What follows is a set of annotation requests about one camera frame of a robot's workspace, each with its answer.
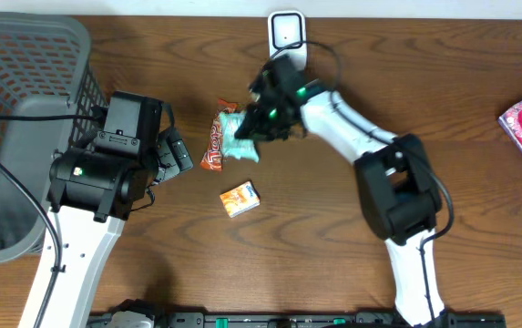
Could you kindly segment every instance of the wooden tabletop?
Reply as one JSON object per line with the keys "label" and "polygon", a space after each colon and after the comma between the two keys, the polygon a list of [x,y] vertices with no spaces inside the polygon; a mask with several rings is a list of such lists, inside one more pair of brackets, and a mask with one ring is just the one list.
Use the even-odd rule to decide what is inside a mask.
{"label": "wooden tabletop", "polygon": [[[265,19],[78,19],[107,95],[171,103],[196,165],[217,98],[246,103],[268,55]],[[445,303],[499,311],[522,327],[522,156],[496,123],[522,100],[522,22],[312,18],[307,28],[342,55],[347,102],[385,129],[420,136],[451,191],[455,226],[435,245]],[[309,68],[334,75],[320,50]],[[94,311],[127,298],[210,312],[392,307],[388,254],[360,212],[351,165],[316,137],[259,151],[259,164],[196,167],[155,188],[156,204],[131,216],[108,259]],[[230,219],[219,195],[247,180],[261,205]],[[37,261],[0,265],[0,327],[19,321]]]}

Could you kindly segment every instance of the white backdrop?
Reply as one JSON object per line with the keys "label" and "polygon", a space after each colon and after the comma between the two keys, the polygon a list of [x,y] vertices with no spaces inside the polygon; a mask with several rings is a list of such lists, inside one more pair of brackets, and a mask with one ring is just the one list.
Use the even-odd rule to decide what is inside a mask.
{"label": "white backdrop", "polygon": [[522,0],[0,0],[0,11],[65,15],[267,16],[522,19]]}

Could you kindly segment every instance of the light blue package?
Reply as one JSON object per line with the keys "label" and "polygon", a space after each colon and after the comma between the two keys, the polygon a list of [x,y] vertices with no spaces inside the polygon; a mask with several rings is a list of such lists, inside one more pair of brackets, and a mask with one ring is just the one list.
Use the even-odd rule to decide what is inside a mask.
{"label": "light blue package", "polygon": [[259,154],[254,148],[254,142],[246,139],[234,138],[234,132],[244,120],[245,113],[220,113],[220,126],[222,128],[222,155],[235,159],[252,159],[259,162]]}

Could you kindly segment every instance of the gray plastic basket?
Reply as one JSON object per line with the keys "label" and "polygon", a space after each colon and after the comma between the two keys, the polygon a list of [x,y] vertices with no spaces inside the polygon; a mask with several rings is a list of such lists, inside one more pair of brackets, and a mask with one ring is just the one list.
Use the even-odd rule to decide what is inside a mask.
{"label": "gray plastic basket", "polygon": [[[76,20],[0,13],[0,115],[90,115],[105,106],[88,65],[90,38]],[[87,120],[0,121],[0,161],[47,209],[48,171],[86,131]],[[0,174],[0,262],[35,251],[45,227]]]}

